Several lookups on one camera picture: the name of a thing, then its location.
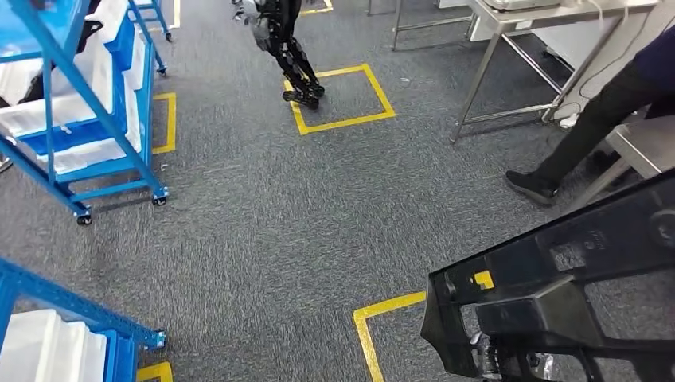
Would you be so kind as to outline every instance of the person's leg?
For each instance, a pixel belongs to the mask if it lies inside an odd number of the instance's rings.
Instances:
[[[675,94],[668,94],[652,103],[645,119],[660,118],[667,115],[675,115]]]
[[[640,77],[631,62],[588,102],[572,131],[532,173],[506,173],[516,191],[550,204],[563,178],[630,113],[663,97],[657,84]]]
[[[657,101],[653,102],[650,106],[650,109],[647,111],[647,114],[645,115],[645,119],[659,118],[667,115],[675,115],[675,94],[661,97]],[[621,155],[619,155],[616,151],[605,153],[604,151],[597,150],[587,159],[586,170],[590,174],[599,176],[612,167],[612,165],[614,165],[620,158]],[[630,174],[631,172],[632,171],[630,170],[626,171],[626,174],[612,182],[612,186],[620,185],[626,180],[626,175]]]

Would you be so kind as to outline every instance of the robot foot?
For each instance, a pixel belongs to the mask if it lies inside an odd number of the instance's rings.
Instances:
[[[286,102],[297,102],[307,106],[310,110],[318,109],[318,98],[315,98],[313,95],[303,95],[300,92],[286,91],[282,94],[282,97]]]
[[[321,98],[326,93],[326,89],[319,85],[318,82],[312,82],[309,84],[310,89],[316,98]]]

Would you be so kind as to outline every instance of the black shoe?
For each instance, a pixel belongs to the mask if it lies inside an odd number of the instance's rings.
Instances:
[[[552,181],[542,179],[531,173],[506,171],[506,183],[514,190],[524,194],[533,201],[552,205],[558,193],[558,185]]]

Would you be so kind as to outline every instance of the caster wheel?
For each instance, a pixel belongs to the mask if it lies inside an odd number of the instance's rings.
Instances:
[[[158,197],[154,198],[152,200],[153,205],[165,205],[166,204],[166,197]]]
[[[89,215],[77,217],[77,225],[90,225],[91,223],[92,223],[92,217],[89,216]]]

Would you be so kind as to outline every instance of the humanoid robot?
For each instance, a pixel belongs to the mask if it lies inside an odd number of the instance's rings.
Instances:
[[[291,83],[293,90],[284,92],[283,99],[318,109],[325,89],[293,36],[302,0],[232,0],[232,4],[237,6],[235,19],[251,26],[258,47],[276,58]]]

